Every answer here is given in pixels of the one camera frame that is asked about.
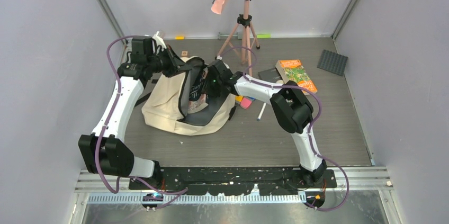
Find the white patterned book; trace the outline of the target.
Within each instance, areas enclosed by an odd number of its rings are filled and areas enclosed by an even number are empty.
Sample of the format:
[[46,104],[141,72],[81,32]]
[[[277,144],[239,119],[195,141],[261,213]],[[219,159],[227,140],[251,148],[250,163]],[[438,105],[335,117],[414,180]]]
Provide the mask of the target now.
[[191,80],[190,93],[188,98],[188,114],[199,112],[208,106],[208,97],[204,92],[207,74],[208,70],[204,69]]

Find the beige canvas backpack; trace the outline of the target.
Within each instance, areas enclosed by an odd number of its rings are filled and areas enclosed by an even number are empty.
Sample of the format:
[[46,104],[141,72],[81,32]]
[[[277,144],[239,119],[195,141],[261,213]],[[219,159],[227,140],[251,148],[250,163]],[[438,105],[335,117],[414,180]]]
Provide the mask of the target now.
[[233,116],[235,96],[208,97],[208,106],[188,114],[191,80],[207,65],[197,56],[182,60],[192,69],[173,77],[161,75],[141,111],[151,127],[185,136],[212,134]]

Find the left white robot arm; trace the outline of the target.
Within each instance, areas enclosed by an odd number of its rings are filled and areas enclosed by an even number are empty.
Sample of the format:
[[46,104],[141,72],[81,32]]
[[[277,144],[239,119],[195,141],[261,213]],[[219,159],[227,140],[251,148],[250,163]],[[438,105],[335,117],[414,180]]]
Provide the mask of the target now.
[[166,77],[192,69],[167,45],[159,33],[152,37],[130,36],[129,60],[113,65],[115,87],[100,121],[88,135],[81,135],[78,146],[90,173],[117,177],[142,177],[150,189],[162,183],[156,171],[158,162],[142,159],[124,144],[124,135],[133,108],[153,74]]

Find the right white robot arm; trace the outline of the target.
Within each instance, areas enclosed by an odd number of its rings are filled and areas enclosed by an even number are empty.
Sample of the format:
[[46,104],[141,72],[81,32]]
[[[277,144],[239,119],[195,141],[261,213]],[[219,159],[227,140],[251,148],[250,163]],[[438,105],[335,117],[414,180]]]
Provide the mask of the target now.
[[233,73],[220,59],[207,66],[205,92],[252,97],[270,105],[279,126],[289,133],[300,157],[304,184],[316,187],[324,179],[327,163],[321,156],[313,134],[313,105],[296,83],[270,83],[241,71]]

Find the yellow orange eraser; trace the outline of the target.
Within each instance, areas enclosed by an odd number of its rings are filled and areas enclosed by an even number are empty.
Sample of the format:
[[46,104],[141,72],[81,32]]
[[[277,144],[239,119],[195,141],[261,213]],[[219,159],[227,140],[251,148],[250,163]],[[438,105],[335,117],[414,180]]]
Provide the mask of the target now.
[[235,102],[236,103],[240,103],[242,100],[243,100],[243,96],[241,96],[241,95],[238,95],[238,96],[235,97]]

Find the pink eraser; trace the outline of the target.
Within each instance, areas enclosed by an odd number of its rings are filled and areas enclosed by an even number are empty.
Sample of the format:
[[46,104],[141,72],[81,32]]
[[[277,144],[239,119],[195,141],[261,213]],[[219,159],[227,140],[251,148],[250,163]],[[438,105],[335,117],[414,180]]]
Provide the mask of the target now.
[[252,102],[253,101],[250,98],[243,97],[240,101],[240,107],[243,109],[248,109],[251,106]]

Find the blue capped white marker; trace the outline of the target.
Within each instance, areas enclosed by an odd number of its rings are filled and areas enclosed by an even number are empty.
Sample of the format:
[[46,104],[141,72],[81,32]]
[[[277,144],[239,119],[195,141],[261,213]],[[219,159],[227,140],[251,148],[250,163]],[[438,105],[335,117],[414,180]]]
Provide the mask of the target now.
[[261,108],[261,110],[260,110],[260,112],[259,112],[259,114],[258,114],[258,116],[257,116],[257,118],[256,118],[257,121],[260,121],[260,120],[261,120],[261,118],[262,118],[262,116],[263,116],[263,114],[264,114],[264,111],[265,111],[265,109],[266,109],[266,106],[267,106],[267,104],[266,104],[266,103],[263,103],[262,108]]

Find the black hardcover book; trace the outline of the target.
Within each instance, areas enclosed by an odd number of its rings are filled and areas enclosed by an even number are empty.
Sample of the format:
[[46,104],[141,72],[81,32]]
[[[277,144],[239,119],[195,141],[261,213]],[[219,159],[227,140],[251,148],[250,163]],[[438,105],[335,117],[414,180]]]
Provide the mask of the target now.
[[283,79],[275,67],[258,72],[258,77],[270,83],[283,83]]

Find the green tape piece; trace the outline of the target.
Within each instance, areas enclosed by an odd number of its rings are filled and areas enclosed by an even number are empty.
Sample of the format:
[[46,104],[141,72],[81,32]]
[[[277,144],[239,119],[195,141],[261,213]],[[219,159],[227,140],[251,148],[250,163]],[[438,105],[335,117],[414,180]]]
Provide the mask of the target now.
[[268,38],[271,38],[271,35],[270,34],[258,34],[257,37],[259,39],[268,39]]

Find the pink tripod stand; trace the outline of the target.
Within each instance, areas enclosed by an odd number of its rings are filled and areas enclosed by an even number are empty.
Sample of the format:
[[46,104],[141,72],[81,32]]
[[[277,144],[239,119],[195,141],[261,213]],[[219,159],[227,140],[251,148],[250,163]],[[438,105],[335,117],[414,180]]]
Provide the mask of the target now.
[[222,45],[221,49],[219,50],[219,52],[215,57],[217,59],[220,59],[222,53],[224,52],[224,49],[227,46],[233,47],[233,45],[230,43],[230,39],[236,33],[237,29],[239,27],[242,27],[243,30],[242,46],[244,47],[244,49],[239,54],[241,58],[241,63],[242,64],[247,63],[249,65],[248,74],[252,76],[253,75],[252,56],[250,52],[252,51],[253,47],[259,50],[261,46],[259,44],[259,40],[254,29],[254,25],[252,23],[252,16],[249,14],[250,1],[251,0],[244,0],[243,14],[240,14],[237,17],[237,23],[235,24],[231,33],[227,36],[224,44]]

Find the orange green paperback book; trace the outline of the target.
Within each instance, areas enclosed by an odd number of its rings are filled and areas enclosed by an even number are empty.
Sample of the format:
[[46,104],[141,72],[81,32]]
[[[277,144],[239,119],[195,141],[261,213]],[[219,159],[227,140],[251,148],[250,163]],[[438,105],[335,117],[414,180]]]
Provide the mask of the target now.
[[298,86],[313,93],[317,93],[318,90],[304,69],[301,60],[278,60],[275,68],[285,83],[288,81],[293,81],[297,83]]

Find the dark grey studded plate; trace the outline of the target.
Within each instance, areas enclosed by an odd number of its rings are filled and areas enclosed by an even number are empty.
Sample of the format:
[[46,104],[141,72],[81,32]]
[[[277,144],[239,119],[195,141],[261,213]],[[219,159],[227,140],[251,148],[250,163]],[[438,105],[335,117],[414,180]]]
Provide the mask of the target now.
[[344,76],[347,62],[347,56],[331,52],[329,50],[323,50],[317,64],[317,68],[338,76]]

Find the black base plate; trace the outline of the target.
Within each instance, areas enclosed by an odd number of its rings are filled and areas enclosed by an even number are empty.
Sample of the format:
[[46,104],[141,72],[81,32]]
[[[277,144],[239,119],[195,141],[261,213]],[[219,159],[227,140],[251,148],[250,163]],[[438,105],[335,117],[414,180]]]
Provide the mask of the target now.
[[334,171],[314,179],[299,167],[163,167],[150,178],[133,178],[131,190],[151,187],[186,195],[238,196],[258,191],[263,196],[294,195],[306,189],[334,189]]

